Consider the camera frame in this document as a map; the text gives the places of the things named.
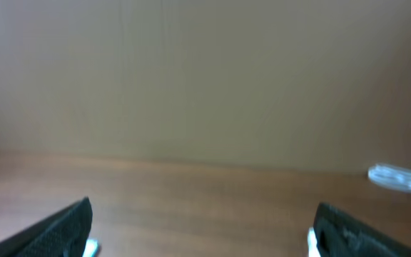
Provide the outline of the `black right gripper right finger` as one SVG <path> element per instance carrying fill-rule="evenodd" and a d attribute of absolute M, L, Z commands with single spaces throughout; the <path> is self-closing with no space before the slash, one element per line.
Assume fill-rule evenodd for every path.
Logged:
<path fill-rule="evenodd" d="M 411 248 L 375 230 L 344 211 L 318 205 L 313 245 L 327 257 L 411 257 Z"/>

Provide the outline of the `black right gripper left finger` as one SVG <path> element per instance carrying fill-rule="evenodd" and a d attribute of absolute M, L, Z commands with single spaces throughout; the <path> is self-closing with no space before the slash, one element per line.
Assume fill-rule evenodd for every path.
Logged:
<path fill-rule="evenodd" d="M 81 257 L 92 220 L 85 197 L 1 241 L 0 257 Z"/>

